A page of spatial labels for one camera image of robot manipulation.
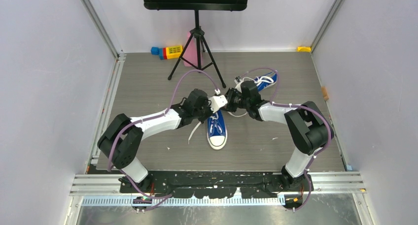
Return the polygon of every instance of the white wall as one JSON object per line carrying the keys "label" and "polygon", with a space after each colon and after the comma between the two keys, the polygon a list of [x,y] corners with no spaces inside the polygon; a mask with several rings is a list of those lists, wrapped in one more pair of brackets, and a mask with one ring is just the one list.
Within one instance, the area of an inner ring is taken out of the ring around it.
{"label": "white wall", "polygon": [[80,0],[0,0],[0,220],[58,225],[114,64]]}
{"label": "white wall", "polygon": [[[193,11],[147,10],[143,0],[92,0],[124,52],[185,44]],[[334,0],[248,0],[242,12],[201,11],[212,50],[283,50],[310,46]]]}
{"label": "white wall", "polygon": [[383,225],[418,219],[417,14],[417,0],[345,0],[313,55]]}

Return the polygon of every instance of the wire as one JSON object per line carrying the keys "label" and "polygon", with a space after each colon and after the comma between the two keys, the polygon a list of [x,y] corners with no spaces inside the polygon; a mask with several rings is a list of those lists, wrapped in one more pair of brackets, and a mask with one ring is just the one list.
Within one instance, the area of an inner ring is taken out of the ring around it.
{"label": "wire", "polygon": [[[155,209],[155,208],[157,208],[160,204],[162,204],[162,203],[164,203],[164,201],[166,201],[168,198],[165,198],[165,199],[163,199],[162,201],[160,201],[159,203],[157,203],[156,205],[153,205],[153,206],[151,206],[151,207],[148,207],[148,208],[146,208],[146,209],[143,209],[142,211],[143,212],[146,212],[146,211],[150,211],[150,210],[153,210],[153,209]],[[145,202],[145,203],[152,203],[151,201],[142,201],[143,203]],[[122,214],[121,216],[119,216],[118,218],[116,218],[114,221],[112,221],[112,222],[105,222],[105,223],[102,223],[102,222],[97,222],[97,221],[95,221],[95,220],[93,220],[93,213],[90,213],[89,215],[88,215],[88,218],[87,218],[87,221],[86,221],[86,224],[89,224],[89,222],[92,222],[93,224],[96,224],[96,225],[113,225],[113,224],[115,224],[116,222],[118,222],[118,220],[119,219],[121,219],[121,218],[124,218],[124,217],[126,217],[127,215],[129,215],[129,214],[136,214],[135,212],[128,212],[128,213],[124,213],[124,214]]]}
{"label": "wire", "polygon": [[273,99],[276,97],[277,92],[279,91],[279,73],[277,72],[277,70],[271,69],[269,67],[259,67],[259,68],[255,68],[253,70],[247,71],[246,73],[244,73],[243,75],[240,76],[240,78],[244,78],[245,76],[247,76],[249,73],[252,73],[253,71],[257,71],[257,70],[262,70],[262,69],[267,69],[270,71],[273,71],[276,75],[277,75],[277,85],[276,85],[276,89],[273,93],[273,95],[270,97],[270,103],[273,102]]}
{"label": "wire", "polygon": [[219,90],[219,88],[218,88],[218,86],[216,85],[216,83],[215,83],[215,81],[212,79],[212,77],[210,77],[206,72],[204,72],[204,71],[201,71],[201,70],[196,70],[196,69],[194,69],[194,70],[190,70],[190,71],[188,71],[188,72],[186,72],[181,78],[180,78],[180,80],[177,82],[177,85],[176,85],[176,87],[174,88],[174,92],[173,92],[173,96],[172,96],[172,98],[171,98],[171,100],[170,100],[170,104],[169,104],[169,106],[165,109],[165,111],[164,111],[164,113],[162,113],[162,114],[159,114],[159,115],[156,115],[156,116],[152,116],[152,117],[149,117],[149,118],[145,118],[145,119],[139,119],[139,120],[137,120],[137,121],[134,121],[134,122],[132,122],[132,123],[129,123],[128,125],[126,125],[124,128],[122,128],[120,131],[119,131],[119,133],[117,134],[117,136],[116,136],[116,138],[115,138],[115,140],[114,140],[114,142],[113,142],[113,144],[112,144],[112,148],[111,148],[111,150],[110,150],[110,154],[109,154],[109,160],[108,160],[108,162],[107,162],[107,171],[108,172],[110,172],[111,171],[111,169],[112,169],[112,158],[113,158],[113,154],[114,154],[114,152],[115,152],[115,148],[116,148],[116,144],[117,144],[117,142],[118,142],[118,140],[120,139],[120,137],[122,136],[122,134],[128,129],[128,128],[130,128],[130,127],[132,127],[133,125],[135,125],[135,124],[138,124],[138,123],[143,123],[143,122],[146,122],[146,121],[149,121],[149,120],[153,120],[153,119],[157,119],[157,118],[160,118],[160,117],[163,117],[163,116],[165,116],[167,113],[168,113],[168,111],[170,110],[170,108],[171,108],[171,106],[172,106],[172,104],[173,104],[173,101],[174,101],[174,97],[175,97],[175,94],[176,94],[176,92],[177,92],[177,89],[178,89],[178,87],[180,86],[180,83],[183,81],[183,79],[188,75],[188,74],[190,74],[190,73],[192,73],[192,72],[199,72],[199,73],[202,73],[202,74],[204,74],[205,76],[207,76],[211,81],[212,81],[212,83],[213,83],[213,85],[215,86],[215,91],[216,92],[219,92],[220,90]]}
{"label": "wire", "polygon": [[154,194],[154,183],[151,184],[151,191],[149,192],[150,195]]}
{"label": "wire", "polygon": [[[215,86],[215,92],[220,92],[220,90],[219,90],[219,88],[218,88],[218,86],[217,86],[217,84],[215,83],[215,81],[212,79],[212,77],[210,77],[206,72],[204,72],[204,71],[201,71],[201,70],[196,70],[196,69],[194,69],[194,70],[190,70],[190,71],[188,71],[188,72],[186,72],[181,78],[180,78],[180,80],[177,82],[177,85],[176,85],[176,87],[175,87],[175,89],[174,89],[174,91],[173,91],[173,96],[172,96],[172,98],[171,98],[171,100],[170,100],[170,104],[169,104],[169,106],[165,109],[165,111],[164,111],[164,113],[162,113],[162,114],[159,114],[159,115],[157,115],[157,116],[153,116],[153,117],[149,117],[149,118],[145,118],[145,119],[140,119],[140,120],[137,120],[137,121],[134,121],[134,122],[132,122],[132,123],[129,123],[128,125],[126,125],[124,128],[122,128],[120,131],[119,131],[119,133],[117,134],[117,136],[116,136],[116,138],[115,138],[115,141],[113,142],[113,145],[112,145],[112,148],[111,148],[111,150],[110,150],[110,154],[109,154],[109,160],[108,160],[108,162],[107,162],[107,171],[108,172],[110,172],[111,171],[111,168],[112,168],[112,158],[113,158],[113,154],[114,154],[114,151],[115,151],[115,148],[116,148],[116,144],[117,144],[117,142],[118,142],[118,140],[120,139],[120,137],[122,136],[122,134],[128,129],[128,128],[130,128],[131,126],[133,126],[133,125],[135,125],[135,124],[138,124],[138,123],[143,123],[143,122],[146,122],[146,121],[149,121],[149,120],[153,120],[153,119],[157,119],[157,118],[160,118],[160,117],[163,117],[163,116],[165,116],[165,114],[167,114],[168,113],[168,111],[170,110],[170,108],[171,108],[171,105],[173,104],[173,101],[174,101],[174,97],[175,97],[175,94],[176,94],[176,92],[177,92],[177,90],[178,90],[178,87],[180,86],[180,83],[182,82],[182,80],[188,75],[188,74],[190,74],[190,73],[192,73],[192,72],[199,72],[199,73],[203,73],[205,76],[207,76],[211,81],[212,81],[212,83],[213,83],[213,85]],[[163,197],[154,197],[154,196],[149,196],[149,195],[146,195],[145,193],[143,193],[139,188],[138,188],[138,186],[136,185],[136,183],[132,180],[132,178],[130,177],[130,176],[128,176],[123,170],[121,170],[121,172],[123,173],[123,174],[125,174],[126,175],[126,178],[128,178],[128,180],[131,182],[131,184],[132,184],[132,186],[140,193],[140,194],[142,194],[143,196],[147,196],[148,198],[151,198],[151,199],[163,199],[160,203],[158,203],[158,204],[156,204],[156,205],[154,205],[154,206],[152,206],[152,207],[150,207],[150,208],[147,208],[146,210],[144,210],[144,211],[149,211],[149,210],[152,210],[152,209],[155,209],[158,205],[160,205],[161,203],[163,203],[166,199],[168,199],[168,198],[170,198],[171,196],[172,196],[172,194],[168,194],[168,195],[166,195],[166,196],[163,196]]]}
{"label": "wire", "polygon": [[303,184],[302,184],[302,188],[301,188],[301,198],[303,198],[303,192],[304,192],[304,190],[305,190],[305,188],[304,188],[304,186],[303,186]]}
{"label": "wire", "polygon": [[282,193],[282,192],[283,192],[283,190],[284,190],[284,189],[281,189],[281,191],[279,191],[279,192],[271,192],[271,191],[269,191],[267,188],[266,188],[266,190],[267,190],[269,193],[272,193],[272,194],[280,194],[280,193]]}
{"label": "wire", "polygon": [[307,110],[311,113],[313,113],[314,115],[316,115],[317,117],[319,117],[319,119],[321,119],[324,124],[325,127],[327,129],[327,133],[328,133],[328,138],[327,138],[327,143],[324,145],[324,147],[322,147],[322,149],[316,151],[313,153],[313,157],[311,158],[311,160],[309,160],[309,163],[306,165],[305,170],[304,170],[304,176],[306,178],[306,180],[308,181],[308,185],[309,185],[309,191],[308,191],[308,196],[306,197],[306,199],[303,201],[303,203],[301,204],[301,206],[299,206],[298,208],[293,208],[293,211],[298,211],[299,209],[301,209],[303,206],[305,206],[306,202],[309,200],[309,198],[311,197],[311,192],[312,192],[312,186],[311,186],[311,181],[308,177],[308,170],[309,167],[311,166],[311,164],[313,163],[314,159],[316,158],[316,156],[321,153],[322,151],[326,150],[329,146],[329,144],[331,143],[331,128],[329,126],[329,123],[325,120],[325,118],[320,115],[318,112],[316,112],[315,110],[305,107],[305,106],[301,106],[301,105],[292,105],[292,104],[282,104],[282,103],[274,103],[271,102],[273,106],[277,106],[277,107],[285,107],[285,108],[289,108],[289,107],[294,107],[294,108],[300,108],[300,109],[304,109]]}
{"label": "wire", "polygon": [[[244,76],[243,78],[242,78],[242,80],[245,80],[245,79],[248,79],[248,80],[251,80],[251,81],[253,81],[255,84],[256,84],[256,86],[258,87],[259,85],[261,85],[261,83],[263,83],[263,82],[265,82],[265,83],[268,83],[268,84],[274,84],[275,82],[274,82],[274,80],[271,78],[271,77],[269,77],[269,76],[260,76],[260,77],[257,77],[258,79],[257,80],[254,80],[254,79],[252,79],[252,78],[249,78],[249,77],[247,77],[247,76]],[[238,88],[238,86],[241,84],[241,82],[239,82],[236,86],[235,86],[235,89],[237,89]],[[240,118],[240,117],[243,117],[243,116],[245,116],[246,114],[247,114],[247,112],[245,112],[245,113],[243,113],[243,114],[241,114],[241,115],[234,115],[233,113],[231,113],[231,112],[228,112],[229,113],[229,115],[231,115],[231,116],[233,116],[233,117],[236,117],[236,118]]]}

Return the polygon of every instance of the blue toy block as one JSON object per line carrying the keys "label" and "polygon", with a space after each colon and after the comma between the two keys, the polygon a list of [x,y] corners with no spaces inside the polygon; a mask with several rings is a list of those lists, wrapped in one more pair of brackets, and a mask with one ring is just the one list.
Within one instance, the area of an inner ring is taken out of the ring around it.
{"label": "blue toy block", "polygon": [[152,47],[151,48],[151,54],[159,55],[160,54],[160,49],[158,47]]}
{"label": "blue toy block", "polygon": [[159,56],[160,56],[160,60],[164,60],[164,51],[163,51],[163,49],[161,49],[161,52],[160,52]]}

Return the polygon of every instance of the pink block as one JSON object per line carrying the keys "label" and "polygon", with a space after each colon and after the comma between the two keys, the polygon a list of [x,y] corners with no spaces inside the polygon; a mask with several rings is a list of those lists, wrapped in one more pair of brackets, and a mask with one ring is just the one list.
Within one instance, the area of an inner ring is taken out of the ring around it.
{"label": "pink block", "polygon": [[[187,33],[187,40],[190,37],[190,32]],[[196,39],[192,38],[192,40],[190,41],[189,46],[187,47],[186,51],[184,51],[183,54],[183,58],[185,58],[186,60],[188,60],[189,62],[193,63],[193,65],[198,66],[197,65],[197,50],[196,50]],[[202,52],[200,52],[200,58],[201,58],[201,63],[203,63],[202,60]],[[191,66],[190,64],[186,63],[185,61],[183,61],[184,66]]]}

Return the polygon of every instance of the tripod leg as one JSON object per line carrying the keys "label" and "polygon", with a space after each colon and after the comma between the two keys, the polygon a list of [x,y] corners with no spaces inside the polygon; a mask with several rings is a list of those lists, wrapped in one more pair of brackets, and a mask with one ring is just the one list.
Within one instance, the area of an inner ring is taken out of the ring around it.
{"label": "tripod leg", "polygon": [[213,65],[215,66],[215,70],[218,73],[219,79],[221,80],[222,87],[223,88],[226,88],[226,84],[225,84],[225,82],[222,79],[221,73],[219,72],[219,69],[218,69],[218,66],[216,65],[215,59],[212,56],[212,52],[210,51],[209,46],[208,46],[208,43],[206,43],[206,40],[205,40],[205,38],[203,36],[202,36],[202,40],[203,40],[203,43],[206,46],[206,50],[208,51],[208,54],[210,56],[210,59],[212,60]]}
{"label": "tripod leg", "polygon": [[200,39],[201,39],[200,36],[196,37],[197,68],[198,68],[198,70],[202,70],[202,59],[201,59],[202,56],[200,54]]}
{"label": "tripod leg", "polygon": [[178,59],[177,59],[177,63],[175,63],[174,68],[173,68],[173,70],[171,71],[170,76],[168,77],[168,80],[171,80],[171,78],[173,77],[173,74],[174,74],[174,72],[175,72],[175,69],[177,68],[178,64],[180,63],[181,58],[183,58],[183,54],[184,54],[184,52],[186,51],[187,47],[189,46],[190,41],[192,40],[192,38],[193,38],[193,35],[192,35],[192,34],[190,34],[190,37],[189,37],[189,39],[187,40],[187,43],[186,43],[186,45],[184,46],[183,51],[182,51],[182,52],[181,52],[181,54],[180,54],[180,57],[178,57]]}
{"label": "tripod leg", "polygon": [[205,51],[205,46],[203,45],[203,39],[200,40],[200,44],[201,44],[201,47],[202,47],[202,52],[203,53],[206,52]]}

